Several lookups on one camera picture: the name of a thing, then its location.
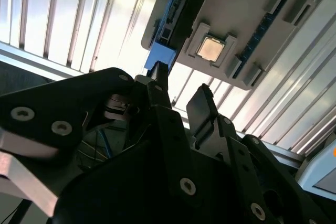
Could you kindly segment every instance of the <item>black wire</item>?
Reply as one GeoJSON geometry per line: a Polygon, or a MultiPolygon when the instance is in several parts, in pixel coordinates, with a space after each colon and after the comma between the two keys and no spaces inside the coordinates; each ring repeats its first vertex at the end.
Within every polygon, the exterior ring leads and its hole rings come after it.
{"type": "Polygon", "coordinates": [[[11,212],[2,222],[1,222],[1,224],[4,224],[5,223],[5,221],[10,217],[10,216],[12,216],[12,214],[13,213],[15,213],[15,211],[17,210],[17,208],[19,207],[19,205],[17,205],[17,207],[13,210],[13,212],[11,212]]]}

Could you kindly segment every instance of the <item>ceiling panel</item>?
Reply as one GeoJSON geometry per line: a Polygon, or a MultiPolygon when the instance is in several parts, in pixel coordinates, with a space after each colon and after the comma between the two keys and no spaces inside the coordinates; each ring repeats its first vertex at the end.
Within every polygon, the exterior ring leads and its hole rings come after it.
{"type": "Polygon", "coordinates": [[[135,76],[156,0],[0,0],[0,41],[87,73],[119,67],[135,76]]]}

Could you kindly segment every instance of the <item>bolt head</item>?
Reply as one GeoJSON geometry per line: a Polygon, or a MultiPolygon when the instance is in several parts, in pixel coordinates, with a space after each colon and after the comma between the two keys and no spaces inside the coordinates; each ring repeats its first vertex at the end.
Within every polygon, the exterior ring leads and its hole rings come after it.
{"type": "Polygon", "coordinates": [[[196,186],[194,182],[192,182],[188,178],[182,178],[180,180],[180,187],[182,191],[184,191],[186,194],[193,196],[196,193],[196,186]]]}
{"type": "Polygon", "coordinates": [[[259,206],[257,203],[252,203],[251,204],[251,211],[252,213],[261,221],[264,221],[266,219],[266,215],[264,210],[262,209],[261,206],[259,206]]]}
{"type": "Polygon", "coordinates": [[[67,136],[72,132],[72,126],[66,121],[56,121],[51,125],[51,130],[57,135],[67,136]]]}
{"type": "Polygon", "coordinates": [[[16,107],[11,111],[11,117],[17,121],[27,122],[34,116],[35,112],[28,107],[16,107]]]}

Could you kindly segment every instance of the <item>gray surface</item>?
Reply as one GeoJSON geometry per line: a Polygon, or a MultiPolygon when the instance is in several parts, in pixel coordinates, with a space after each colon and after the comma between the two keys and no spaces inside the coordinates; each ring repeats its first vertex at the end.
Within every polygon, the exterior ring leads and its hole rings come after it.
{"type": "Polygon", "coordinates": [[[336,168],[315,184],[315,187],[336,194],[336,168]]]}
{"type": "MultiPolygon", "coordinates": [[[[0,221],[5,219],[20,204],[21,200],[0,193],[0,221]]],[[[21,224],[43,224],[47,222],[47,219],[48,217],[35,204],[32,204],[21,224]]]]}

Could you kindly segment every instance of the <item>silver metal part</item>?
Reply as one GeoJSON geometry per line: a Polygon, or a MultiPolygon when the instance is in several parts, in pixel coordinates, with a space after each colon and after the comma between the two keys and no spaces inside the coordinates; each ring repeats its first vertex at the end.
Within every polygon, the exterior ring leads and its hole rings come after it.
{"type": "Polygon", "coordinates": [[[264,210],[262,209],[261,206],[259,206],[257,203],[252,203],[251,204],[251,210],[253,214],[261,221],[264,221],[266,219],[266,215],[264,210]]]}
{"type": "Polygon", "coordinates": [[[158,89],[158,90],[160,90],[160,91],[162,91],[162,88],[160,86],[158,86],[158,85],[155,85],[155,88],[158,89]]]}
{"type": "Polygon", "coordinates": [[[128,81],[128,77],[124,76],[123,74],[119,75],[119,78],[124,81],[128,81]]]}
{"type": "Polygon", "coordinates": [[[231,121],[228,118],[224,118],[224,122],[227,124],[231,124],[231,121]]]}
{"type": "Polygon", "coordinates": [[[66,121],[56,121],[51,125],[51,130],[57,135],[67,136],[72,132],[72,126],[66,121]]]}
{"type": "Polygon", "coordinates": [[[182,191],[184,191],[186,194],[193,196],[196,193],[196,186],[194,182],[192,182],[188,178],[182,178],[180,180],[180,187],[182,191]]]}
{"type": "MultiPolygon", "coordinates": [[[[54,168],[0,151],[0,175],[10,180],[14,184],[12,188],[17,187],[49,217],[54,214],[61,191],[80,173],[75,160],[66,167],[54,168]]],[[[18,191],[4,193],[17,195],[18,191]]]]}
{"type": "Polygon", "coordinates": [[[254,142],[255,144],[259,144],[259,140],[257,140],[255,137],[253,137],[253,142],[254,142]]]}
{"type": "Polygon", "coordinates": [[[119,94],[113,94],[106,102],[107,107],[104,111],[104,117],[107,119],[116,119],[122,121],[128,121],[132,115],[139,112],[139,108],[130,106],[128,97],[124,97],[119,94]]]}
{"type": "MultiPolygon", "coordinates": [[[[237,132],[237,135],[243,138],[245,135],[241,132],[237,132]]],[[[259,143],[257,139],[253,141],[255,144],[259,143]]],[[[272,145],[270,143],[262,141],[262,143],[272,152],[274,157],[282,164],[299,169],[305,160],[304,156],[297,153],[285,150],[279,146],[272,145]]]]}
{"type": "Polygon", "coordinates": [[[11,116],[15,120],[26,122],[34,118],[35,112],[27,107],[16,107],[12,109],[11,116]]]}

